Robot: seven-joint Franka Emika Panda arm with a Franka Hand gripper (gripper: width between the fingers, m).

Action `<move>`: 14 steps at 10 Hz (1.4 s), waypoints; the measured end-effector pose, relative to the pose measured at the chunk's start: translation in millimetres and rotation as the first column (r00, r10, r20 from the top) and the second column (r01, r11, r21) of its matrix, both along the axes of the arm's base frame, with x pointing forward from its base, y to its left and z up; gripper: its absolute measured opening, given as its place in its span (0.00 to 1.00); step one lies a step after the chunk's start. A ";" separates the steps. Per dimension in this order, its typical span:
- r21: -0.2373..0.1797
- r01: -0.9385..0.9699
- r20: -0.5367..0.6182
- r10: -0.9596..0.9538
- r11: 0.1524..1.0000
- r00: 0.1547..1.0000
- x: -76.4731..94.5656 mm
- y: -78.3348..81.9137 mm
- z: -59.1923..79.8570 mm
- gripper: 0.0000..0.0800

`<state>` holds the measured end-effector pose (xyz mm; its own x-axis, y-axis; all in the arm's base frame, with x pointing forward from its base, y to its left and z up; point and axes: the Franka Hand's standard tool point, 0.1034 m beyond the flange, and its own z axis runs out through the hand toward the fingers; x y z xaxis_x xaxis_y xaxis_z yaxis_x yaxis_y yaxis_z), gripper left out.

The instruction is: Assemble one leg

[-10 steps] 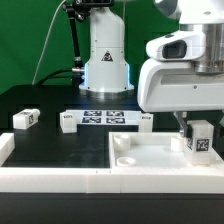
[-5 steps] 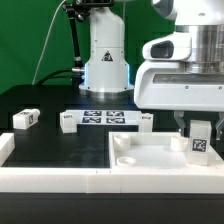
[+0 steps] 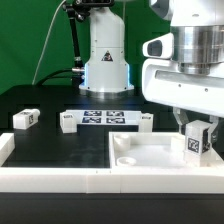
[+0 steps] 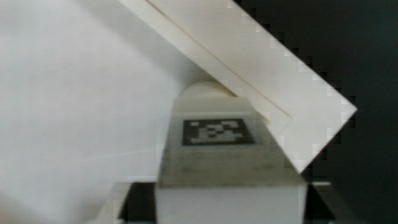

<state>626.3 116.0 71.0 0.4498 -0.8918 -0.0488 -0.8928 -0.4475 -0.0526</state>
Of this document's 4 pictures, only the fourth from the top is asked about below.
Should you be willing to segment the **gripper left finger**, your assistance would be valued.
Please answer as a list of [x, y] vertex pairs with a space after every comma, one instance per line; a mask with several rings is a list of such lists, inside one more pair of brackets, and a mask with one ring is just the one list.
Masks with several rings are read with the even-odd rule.
[[154, 182], [115, 185], [100, 214], [88, 224], [157, 224]]

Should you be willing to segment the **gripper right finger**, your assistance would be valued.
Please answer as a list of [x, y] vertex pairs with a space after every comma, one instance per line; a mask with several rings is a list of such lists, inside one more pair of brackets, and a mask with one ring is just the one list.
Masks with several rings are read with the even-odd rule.
[[358, 217], [331, 182], [310, 184], [305, 224], [369, 224]]

